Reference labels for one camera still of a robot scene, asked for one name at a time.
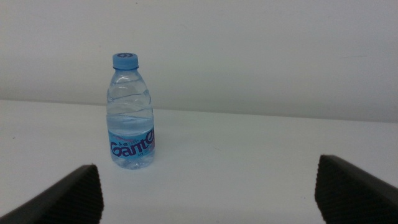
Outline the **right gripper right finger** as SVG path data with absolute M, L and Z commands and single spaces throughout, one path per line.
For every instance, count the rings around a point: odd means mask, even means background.
M 334 155 L 321 155 L 315 201 L 327 224 L 397 224 L 397 187 Z

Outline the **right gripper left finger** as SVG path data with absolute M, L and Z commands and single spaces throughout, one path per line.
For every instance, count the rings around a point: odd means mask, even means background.
M 104 210 L 98 168 L 83 165 L 1 217 L 3 224 L 97 224 Z

